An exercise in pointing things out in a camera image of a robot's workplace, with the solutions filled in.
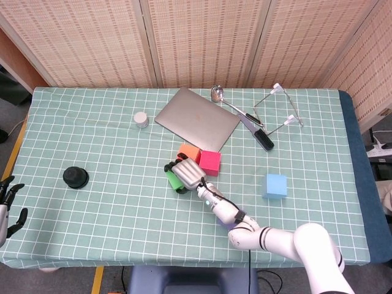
green block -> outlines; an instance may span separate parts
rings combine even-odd
[[[167,178],[169,180],[169,183],[170,183],[171,187],[174,190],[177,190],[179,188],[182,189],[184,187],[183,182],[181,182],[172,171],[168,170],[166,172],[166,176],[167,176]]]

white container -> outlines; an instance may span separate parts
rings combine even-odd
[[[138,112],[134,115],[134,121],[139,128],[144,128],[148,126],[148,117],[144,112]]]

yellow tape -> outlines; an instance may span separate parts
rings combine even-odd
[[[25,135],[25,130],[26,130],[26,126],[27,126],[27,118],[28,118],[28,116],[26,116],[26,118],[24,119],[24,123],[22,125],[22,128],[20,129],[17,141],[15,142],[15,145],[13,146],[10,158],[9,158],[8,163],[6,165],[6,169],[4,170],[4,173],[2,174],[1,180],[5,179],[6,177],[8,177],[12,174],[13,165],[15,164],[15,161],[17,161],[20,146],[22,145],[23,137]]]
[[[92,283],[91,294],[99,294],[100,285],[102,283],[102,276],[104,275],[104,267],[97,266],[94,282]]]

wooden wall panel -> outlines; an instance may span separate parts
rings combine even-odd
[[[269,1],[149,0],[154,34],[149,38],[156,44],[155,62],[163,87],[244,86],[266,3]]]
[[[362,132],[383,118],[386,107],[392,107],[391,36],[392,1],[382,0],[321,85],[352,96]]]
[[[313,88],[373,0],[274,0],[248,86]]]
[[[138,1],[1,0],[1,26],[51,86],[152,87]]]

metal ladle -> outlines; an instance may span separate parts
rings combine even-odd
[[[253,121],[254,123],[256,123],[257,125],[259,125],[260,127],[264,127],[264,125],[262,124],[262,122],[255,118],[254,116],[243,112],[242,110],[240,110],[238,107],[235,107],[233,104],[231,104],[230,102],[227,102],[224,99],[224,95],[223,95],[223,88],[220,85],[215,85],[211,88],[211,100],[215,103],[219,103],[219,102],[223,102],[224,104],[232,107],[232,109],[236,110],[237,112],[241,113],[242,115],[244,115],[247,119],[249,119],[250,121]]]

